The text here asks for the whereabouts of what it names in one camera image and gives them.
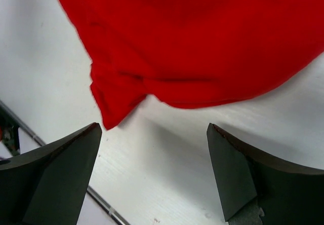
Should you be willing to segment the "red t-shirt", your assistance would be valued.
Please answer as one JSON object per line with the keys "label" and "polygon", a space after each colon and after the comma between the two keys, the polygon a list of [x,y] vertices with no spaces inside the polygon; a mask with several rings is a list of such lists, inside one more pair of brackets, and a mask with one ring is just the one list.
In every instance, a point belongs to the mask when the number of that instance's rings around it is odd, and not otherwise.
{"label": "red t-shirt", "polygon": [[323,52],[323,0],[58,0],[104,127],[148,95],[195,109],[265,94]]}

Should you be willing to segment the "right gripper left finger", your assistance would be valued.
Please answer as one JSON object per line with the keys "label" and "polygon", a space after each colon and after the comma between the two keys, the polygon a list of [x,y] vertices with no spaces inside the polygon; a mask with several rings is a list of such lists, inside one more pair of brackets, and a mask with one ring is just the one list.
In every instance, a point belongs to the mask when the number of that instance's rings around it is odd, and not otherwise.
{"label": "right gripper left finger", "polygon": [[102,130],[92,123],[1,161],[1,224],[76,224]]}

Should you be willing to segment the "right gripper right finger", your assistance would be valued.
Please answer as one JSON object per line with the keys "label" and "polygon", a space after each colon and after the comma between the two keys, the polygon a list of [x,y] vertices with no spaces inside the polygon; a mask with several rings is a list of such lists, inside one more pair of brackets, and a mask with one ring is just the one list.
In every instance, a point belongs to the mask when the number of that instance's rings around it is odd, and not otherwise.
{"label": "right gripper right finger", "polygon": [[228,224],[323,224],[323,171],[273,156],[215,124],[208,147]]}

